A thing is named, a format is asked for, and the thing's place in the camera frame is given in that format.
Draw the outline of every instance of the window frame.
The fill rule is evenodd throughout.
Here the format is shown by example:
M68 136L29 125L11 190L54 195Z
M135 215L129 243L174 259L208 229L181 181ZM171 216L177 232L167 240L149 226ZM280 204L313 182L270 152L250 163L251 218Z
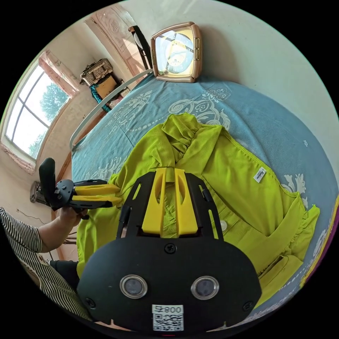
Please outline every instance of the window frame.
M6 112L6 120L5 121L5 124L4 124L4 128L3 128L3 132L1 133L2 134L2 138L5 137L6 141L15 149L17 150L21 155L24 155L26 158L30 159L33 164L36 164L38 159L39 159L39 155L41 153L41 149L43 148L43 145L44 145L44 142L46 140L46 137L49 135L49 132L51 130L51 128L53 128L54 126L54 121L57 119L57 117L63 112L65 106L67 105L67 103L69 102L70 100L70 97L68 97L68 99L65 101L65 103L60 107L58 113L55 115L54 119L51 121L50 125L48 126L44 121L42 121L35 113L32 112L32 110L26 105L26 102L29 98L29 96L31 95L32 91L34 90L35 86L37 85L37 83L39 82L39 80L42 78L42 76L44 74L46 74L43 70L42 70L42 73L41 75L38 77L38 79L35 81L35 83L32 85L31 89L29 90L27 96L26 96L26 99L25 100L22 100L19 95L22 91L22 89L25 87L27 81L29 80L29 78L31 77L31 75L33 74L33 72L36 70L36 68L39 66L39 63L38 63L38 60L36 60L35 62L32 63L32 65L30 67L28 67L28 71L26 73L23 74L23 76L25 77L25 80L22 81L22 82L19 82L18 84L18 88L17 90L15 91L15 93L13 93L13 97L12 99L10 99L10 104L7 108L7 112ZM19 102L21 103L22 107L20 109L20 112L18 114L18 117L17 117L17 120L15 122L15 126L14 126L14 129L13 129L13 135L12 135L12 138L9 138L7 136L7 128L8 128L8 124L9 124L9 121L10 121L10 118L11 118L11 115L12 115L12 112L13 112L13 107L14 105L16 104L17 100L19 100ZM27 111L32 114L34 116L35 119L37 119L40 123L42 123L46 128L47 128L47 131L46 131L46 134L44 136L44 138L42 139L42 142L41 142L41 146L39 148L39 151L38 151L38 154L36 156L36 159L33 158L31 155L29 155L27 152L25 152L24 150L22 150L19 146L17 146L16 143L14 143L14 135L15 135L15 131L16 131L16 128L17 128L17 125L18 125L18 122L19 122L19 119L20 119L20 116L22 114L22 111L23 109L27 109Z

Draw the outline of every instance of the yellow-green shirt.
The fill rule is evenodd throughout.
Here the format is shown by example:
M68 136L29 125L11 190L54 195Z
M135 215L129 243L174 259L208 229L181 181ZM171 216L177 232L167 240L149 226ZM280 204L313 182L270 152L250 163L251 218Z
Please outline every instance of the yellow-green shirt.
M170 115L137 143L109 183L120 188L119 197L124 201L137 178L159 167L167 168L164 236L176 237L174 168L180 168L204 180L220 220L226 222L224 240L252 261L262 288L257 306L302 265L319 208L306 211L300 193L285 190L274 172L223 126L200 124L187 113ZM266 172L255 180L261 167ZM90 219L80 222L79 276L89 257L116 238L120 207L92 210Z

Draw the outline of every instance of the qr code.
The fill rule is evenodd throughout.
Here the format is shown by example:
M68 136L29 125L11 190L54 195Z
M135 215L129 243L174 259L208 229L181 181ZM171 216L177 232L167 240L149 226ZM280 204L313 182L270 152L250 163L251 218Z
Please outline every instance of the qr code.
M184 313L182 305L153 305L154 331L183 331Z

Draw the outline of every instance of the striped shirt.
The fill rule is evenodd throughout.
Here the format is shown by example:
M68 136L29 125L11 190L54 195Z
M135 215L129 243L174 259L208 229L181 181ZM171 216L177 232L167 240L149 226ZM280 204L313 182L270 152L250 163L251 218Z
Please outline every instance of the striped shirt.
M13 252L33 280L40 286L40 290L62 308L84 319L91 320L76 292L40 254L42 240L38 229L13 218L2 207L0 207L0 223L5 229Z

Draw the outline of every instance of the shirt button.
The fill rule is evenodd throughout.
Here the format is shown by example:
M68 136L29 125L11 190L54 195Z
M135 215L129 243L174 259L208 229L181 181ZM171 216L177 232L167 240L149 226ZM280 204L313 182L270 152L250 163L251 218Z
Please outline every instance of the shirt button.
M227 228L227 222L225 220L220 220L220 225L221 225L222 231L225 231Z

